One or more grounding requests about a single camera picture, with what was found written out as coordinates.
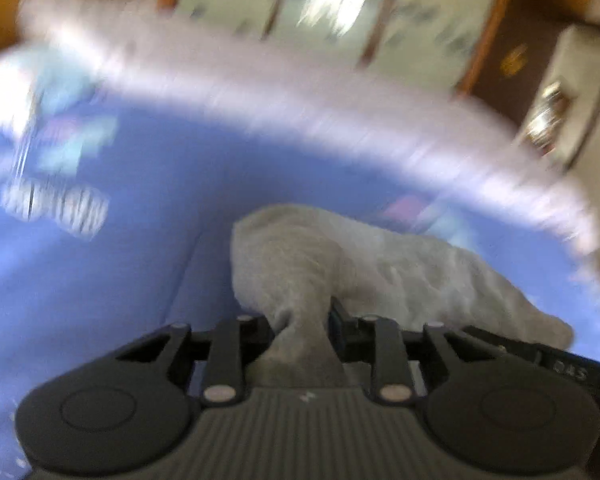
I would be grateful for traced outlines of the white lace bed skirt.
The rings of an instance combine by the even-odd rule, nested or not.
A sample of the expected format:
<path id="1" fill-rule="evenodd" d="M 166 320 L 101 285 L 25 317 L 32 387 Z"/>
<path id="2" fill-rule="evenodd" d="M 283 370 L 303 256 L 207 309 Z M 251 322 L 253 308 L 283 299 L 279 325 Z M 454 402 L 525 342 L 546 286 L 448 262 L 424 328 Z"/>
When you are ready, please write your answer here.
<path id="1" fill-rule="evenodd" d="M 17 18 L 23 36 L 68 54 L 120 99 L 374 164 L 560 238 L 600 279 L 583 192 L 511 144 L 479 104 L 310 63 L 136 0 L 21 0 Z"/>

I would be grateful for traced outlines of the wooden wardrobe with glass doors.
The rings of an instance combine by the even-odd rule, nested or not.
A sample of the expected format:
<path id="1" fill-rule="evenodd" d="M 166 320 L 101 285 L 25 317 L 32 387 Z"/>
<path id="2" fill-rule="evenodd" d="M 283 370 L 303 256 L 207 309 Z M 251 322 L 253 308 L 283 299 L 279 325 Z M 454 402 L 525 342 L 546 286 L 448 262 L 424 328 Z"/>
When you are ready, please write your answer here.
<path id="1" fill-rule="evenodd" d="M 238 35 L 472 96 L 572 168 L 600 123 L 590 0 L 157 0 Z"/>

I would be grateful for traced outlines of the blue patterned bed sheet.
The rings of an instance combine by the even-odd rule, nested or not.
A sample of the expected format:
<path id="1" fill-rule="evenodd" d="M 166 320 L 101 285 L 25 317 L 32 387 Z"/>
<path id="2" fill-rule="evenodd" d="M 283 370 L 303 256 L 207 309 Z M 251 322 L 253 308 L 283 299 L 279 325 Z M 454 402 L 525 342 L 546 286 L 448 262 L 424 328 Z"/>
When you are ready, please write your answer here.
<path id="1" fill-rule="evenodd" d="M 324 208 L 475 252 L 600 361 L 600 279 L 558 237 L 374 164 L 120 99 L 58 52 L 0 54 L 0 479 L 41 382 L 171 323 L 239 313 L 230 232 L 272 204 Z"/>

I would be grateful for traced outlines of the grey sweatpants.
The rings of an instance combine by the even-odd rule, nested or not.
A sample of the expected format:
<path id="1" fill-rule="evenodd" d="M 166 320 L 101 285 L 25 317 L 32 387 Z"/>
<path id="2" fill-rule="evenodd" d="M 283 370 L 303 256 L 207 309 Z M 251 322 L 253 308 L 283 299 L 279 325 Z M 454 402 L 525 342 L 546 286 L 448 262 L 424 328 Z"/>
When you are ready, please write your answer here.
<path id="1" fill-rule="evenodd" d="M 260 387 L 350 385 L 327 336 L 334 301 L 352 316 L 390 318 L 404 330 L 472 325 L 560 350 L 574 339 L 568 323 L 539 310 L 473 252 L 320 208 L 273 205 L 241 218 L 230 266 L 238 304 L 275 333 L 248 367 Z"/>

